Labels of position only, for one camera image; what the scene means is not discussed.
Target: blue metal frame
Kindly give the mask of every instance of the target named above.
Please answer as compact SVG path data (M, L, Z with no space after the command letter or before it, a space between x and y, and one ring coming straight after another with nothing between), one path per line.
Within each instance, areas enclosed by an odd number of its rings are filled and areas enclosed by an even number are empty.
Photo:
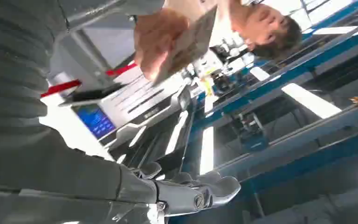
M283 73L281 78L273 82L268 82L265 85L255 89L254 91L249 92L242 98L239 98L236 101L223 107L222 109L216 111L212 116L208 118L204 118L202 120L196 120L193 125L192 133L194 134L198 131L204 130L206 127L211 126L213 122L222 118L222 116L225 113L231 113L237 110L238 108L241 108L249 104L250 100L255 100L267 94L268 92L278 88L279 86L289 83L294 78L304 74L305 72L308 71L307 68L316 67L324 62L327 62L330 59L355 47L356 45L358 45L358 35L342 42L341 44L336 45L335 47L325 51L324 53L315 56L314 58L303 63L302 65L297 66L296 68L293 68L292 70L289 70L286 73Z
M282 182L314 172L341 159L358 155L358 134L319 149L317 152L295 160L285 166L254 176L241 183L238 199L251 196Z

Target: equipment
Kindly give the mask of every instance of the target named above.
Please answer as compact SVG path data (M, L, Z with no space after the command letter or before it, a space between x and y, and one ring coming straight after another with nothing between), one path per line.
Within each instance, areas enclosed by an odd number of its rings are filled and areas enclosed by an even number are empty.
M171 181L139 178L122 165L68 148L56 130L38 122L46 113L39 98L48 87L55 41L107 13L150 14L162 5L0 1L0 224L155 223L163 214L224 205L238 193L236 179L217 173L199 181L186 174Z

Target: card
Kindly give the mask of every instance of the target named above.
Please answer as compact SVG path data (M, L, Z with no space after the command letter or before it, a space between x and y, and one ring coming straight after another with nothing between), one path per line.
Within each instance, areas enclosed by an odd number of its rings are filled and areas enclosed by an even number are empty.
M182 68L202 57L209 49L217 6L203 15L176 40L175 48L161 66L154 84L168 79Z

